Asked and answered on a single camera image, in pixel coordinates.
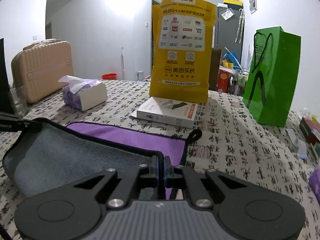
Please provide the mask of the purple grey microfibre towel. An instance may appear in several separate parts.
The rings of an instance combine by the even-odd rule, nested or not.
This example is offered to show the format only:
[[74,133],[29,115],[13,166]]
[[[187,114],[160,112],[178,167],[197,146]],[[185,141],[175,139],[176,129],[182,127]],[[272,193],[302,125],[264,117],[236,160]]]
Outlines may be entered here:
[[31,197],[108,168],[124,174],[133,165],[150,165],[153,156],[183,165],[188,146],[201,137],[199,129],[182,139],[91,122],[65,127],[36,118],[7,150],[2,164],[19,191]]

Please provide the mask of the calligraphy print tablecloth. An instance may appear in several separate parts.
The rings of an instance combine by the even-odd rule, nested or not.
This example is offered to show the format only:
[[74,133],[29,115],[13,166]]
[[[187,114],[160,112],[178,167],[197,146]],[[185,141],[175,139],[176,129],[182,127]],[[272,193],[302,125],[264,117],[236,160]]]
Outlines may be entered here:
[[[186,138],[190,130],[134,119],[131,114],[149,97],[149,83],[106,81],[108,99],[85,112],[65,105],[57,91],[33,104],[27,119],[47,118],[66,126],[76,121],[114,125],[145,133]],[[213,168],[250,183],[288,195],[305,210],[300,239],[319,239],[319,203],[309,186],[317,166],[312,150],[300,159],[282,128],[258,124],[235,95],[209,92],[199,105],[195,128],[202,137],[187,149],[186,162],[197,172]]]

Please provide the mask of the dark flat box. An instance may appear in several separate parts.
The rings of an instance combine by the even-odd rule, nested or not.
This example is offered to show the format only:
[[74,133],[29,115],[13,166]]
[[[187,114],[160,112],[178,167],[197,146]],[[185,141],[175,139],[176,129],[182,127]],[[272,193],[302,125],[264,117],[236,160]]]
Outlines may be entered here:
[[306,139],[306,142],[312,145],[319,143],[318,123],[307,118],[302,118],[299,127],[304,135],[304,138]]

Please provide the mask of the purple tissue box with tissue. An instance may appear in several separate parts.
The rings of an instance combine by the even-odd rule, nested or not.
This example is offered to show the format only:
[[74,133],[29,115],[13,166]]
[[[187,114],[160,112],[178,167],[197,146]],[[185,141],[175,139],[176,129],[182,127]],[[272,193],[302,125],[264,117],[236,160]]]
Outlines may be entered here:
[[62,89],[64,103],[82,112],[107,100],[106,85],[100,80],[65,75],[59,82],[67,83]]

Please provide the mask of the green paper gift bag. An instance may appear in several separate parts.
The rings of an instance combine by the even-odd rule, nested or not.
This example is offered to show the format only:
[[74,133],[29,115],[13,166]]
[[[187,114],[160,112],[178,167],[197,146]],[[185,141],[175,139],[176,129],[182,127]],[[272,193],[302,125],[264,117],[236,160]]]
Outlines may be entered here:
[[257,123],[284,127],[295,93],[301,37],[282,27],[256,31],[243,103]]

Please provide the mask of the white paperback book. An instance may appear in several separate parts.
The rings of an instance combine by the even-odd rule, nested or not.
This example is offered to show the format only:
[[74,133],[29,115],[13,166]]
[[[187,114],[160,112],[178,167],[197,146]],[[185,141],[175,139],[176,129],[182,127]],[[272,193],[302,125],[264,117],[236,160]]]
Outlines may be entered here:
[[150,97],[131,117],[192,129],[198,104]]

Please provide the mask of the clear drinking glass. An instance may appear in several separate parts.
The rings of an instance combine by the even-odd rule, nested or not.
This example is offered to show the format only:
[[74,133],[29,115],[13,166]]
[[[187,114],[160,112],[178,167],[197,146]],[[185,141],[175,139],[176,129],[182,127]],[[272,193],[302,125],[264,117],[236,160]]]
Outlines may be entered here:
[[10,102],[16,116],[26,116],[28,113],[28,106],[22,87],[14,87],[10,89]]

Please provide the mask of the red carton on floor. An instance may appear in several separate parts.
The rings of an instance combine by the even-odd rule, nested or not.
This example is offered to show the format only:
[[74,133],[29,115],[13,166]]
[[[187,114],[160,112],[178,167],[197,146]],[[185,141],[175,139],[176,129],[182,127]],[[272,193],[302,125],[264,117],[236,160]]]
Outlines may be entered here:
[[217,87],[216,90],[219,93],[227,93],[229,87],[231,73],[229,71],[220,69],[218,78],[217,78]]

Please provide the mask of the red plastic basin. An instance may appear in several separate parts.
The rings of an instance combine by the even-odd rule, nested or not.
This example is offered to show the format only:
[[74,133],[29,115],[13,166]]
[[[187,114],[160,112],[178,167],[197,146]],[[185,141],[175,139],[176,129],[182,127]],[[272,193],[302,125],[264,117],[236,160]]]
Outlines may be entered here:
[[101,76],[103,80],[116,80],[117,79],[117,73],[108,73]]

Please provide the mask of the beige hard-shell suitcase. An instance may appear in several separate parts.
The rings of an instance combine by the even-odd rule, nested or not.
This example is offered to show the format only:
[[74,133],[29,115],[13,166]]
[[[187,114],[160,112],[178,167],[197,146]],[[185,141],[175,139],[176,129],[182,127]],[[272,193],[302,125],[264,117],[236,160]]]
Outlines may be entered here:
[[65,85],[61,77],[74,74],[71,45],[60,39],[31,44],[12,59],[11,71],[26,102],[36,103]]

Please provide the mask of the brown cardboard box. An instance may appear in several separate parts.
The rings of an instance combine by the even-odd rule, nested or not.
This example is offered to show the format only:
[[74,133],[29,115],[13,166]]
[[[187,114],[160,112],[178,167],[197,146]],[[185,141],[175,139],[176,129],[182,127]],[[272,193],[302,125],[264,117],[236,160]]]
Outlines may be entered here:
[[220,69],[221,61],[221,49],[212,48],[211,61],[210,61],[210,72],[209,72],[209,90],[215,91],[217,87],[217,79]]

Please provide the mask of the grey refrigerator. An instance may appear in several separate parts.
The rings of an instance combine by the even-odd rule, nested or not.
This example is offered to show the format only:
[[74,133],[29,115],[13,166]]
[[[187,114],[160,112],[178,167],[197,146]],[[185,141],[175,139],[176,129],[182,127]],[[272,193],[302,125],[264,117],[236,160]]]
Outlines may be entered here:
[[[228,51],[235,53],[237,60],[240,62],[242,57],[242,45],[243,40],[240,37],[241,29],[239,29],[239,35],[237,42],[236,34],[239,26],[239,19],[242,13],[243,6],[237,4],[226,3],[227,7],[217,7],[217,21],[215,23],[215,37],[214,45],[216,48],[222,50],[222,55]],[[233,15],[225,20],[222,14],[229,9]]]

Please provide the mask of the yellow paper delivery bag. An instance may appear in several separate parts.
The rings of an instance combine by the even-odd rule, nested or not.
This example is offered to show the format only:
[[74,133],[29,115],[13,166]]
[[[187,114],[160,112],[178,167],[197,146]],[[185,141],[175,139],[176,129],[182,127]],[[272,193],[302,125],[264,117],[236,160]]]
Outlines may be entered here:
[[162,0],[154,14],[154,55],[149,94],[208,100],[216,5],[203,0]]

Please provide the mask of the yellow box atop refrigerator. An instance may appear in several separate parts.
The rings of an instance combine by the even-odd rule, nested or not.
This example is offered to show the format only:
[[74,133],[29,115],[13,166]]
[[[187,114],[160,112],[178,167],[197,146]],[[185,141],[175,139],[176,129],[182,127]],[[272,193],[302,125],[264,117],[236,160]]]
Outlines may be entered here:
[[243,6],[243,2],[236,1],[236,0],[223,0],[223,2],[228,4]]

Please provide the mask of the framed wall picture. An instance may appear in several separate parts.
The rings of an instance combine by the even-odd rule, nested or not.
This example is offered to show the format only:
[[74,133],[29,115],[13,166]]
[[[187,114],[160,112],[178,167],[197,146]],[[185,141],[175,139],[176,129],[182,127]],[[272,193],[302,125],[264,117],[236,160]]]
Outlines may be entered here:
[[257,11],[257,0],[249,0],[249,10],[251,14]]

